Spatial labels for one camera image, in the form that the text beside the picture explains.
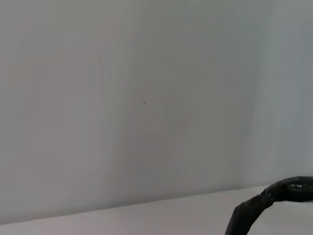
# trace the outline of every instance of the white wall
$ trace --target white wall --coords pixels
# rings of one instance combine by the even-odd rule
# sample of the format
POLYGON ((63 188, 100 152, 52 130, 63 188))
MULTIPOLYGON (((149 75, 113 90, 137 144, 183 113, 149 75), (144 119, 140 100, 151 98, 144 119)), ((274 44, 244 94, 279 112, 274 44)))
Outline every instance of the white wall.
POLYGON ((248 142, 248 184, 313 176, 313 2, 275 0, 248 142))
POLYGON ((2 0, 0 223, 243 186, 271 7, 2 0))

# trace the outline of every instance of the black watch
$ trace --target black watch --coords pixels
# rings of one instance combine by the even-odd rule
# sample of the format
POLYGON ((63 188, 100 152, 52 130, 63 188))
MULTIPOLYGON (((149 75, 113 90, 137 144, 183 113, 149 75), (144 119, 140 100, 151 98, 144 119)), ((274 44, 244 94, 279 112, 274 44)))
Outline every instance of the black watch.
POLYGON ((313 177, 293 177, 279 181, 261 194, 238 205, 225 235, 246 235, 260 214, 274 202, 307 202, 313 200, 313 177))

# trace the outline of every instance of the white table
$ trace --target white table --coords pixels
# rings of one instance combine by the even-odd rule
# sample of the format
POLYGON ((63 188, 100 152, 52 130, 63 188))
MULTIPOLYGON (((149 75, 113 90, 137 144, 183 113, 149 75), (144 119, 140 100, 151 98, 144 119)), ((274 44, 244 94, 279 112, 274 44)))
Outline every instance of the white table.
MULTIPOLYGON (((0 226, 0 235, 223 235, 241 202, 265 187, 211 193, 0 226)), ((312 235, 311 203, 275 203, 249 235, 312 235)))

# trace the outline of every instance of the black wristwatch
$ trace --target black wristwatch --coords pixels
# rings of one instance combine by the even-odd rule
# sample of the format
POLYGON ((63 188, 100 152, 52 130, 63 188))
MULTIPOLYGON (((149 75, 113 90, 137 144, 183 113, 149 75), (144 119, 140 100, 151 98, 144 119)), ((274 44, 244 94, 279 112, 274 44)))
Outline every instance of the black wristwatch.
POLYGON ((313 200, 313 177, 293 177, 279 181, 261 194, 238 205, 225 235, 246 235, 260 214, 274 202, 307 202, 313 200))

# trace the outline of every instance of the white surface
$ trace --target white surface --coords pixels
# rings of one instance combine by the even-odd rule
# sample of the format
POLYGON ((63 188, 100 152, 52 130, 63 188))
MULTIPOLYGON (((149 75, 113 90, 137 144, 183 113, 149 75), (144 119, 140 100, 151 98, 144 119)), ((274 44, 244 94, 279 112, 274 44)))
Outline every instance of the white surface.
POLYGON ((271 3, 1 0, 0 223, 242 186, 271 3))
MULTIPOLYGON (((0 235, 222 235, 234 208, 265 187, 0 226, 0 235)), ((274 203, 249 235, 311 235, 312 203, 274 203)))
POLYGON ((313 1, 275 0, 260 63, 247 181, 313 175, 313 1))

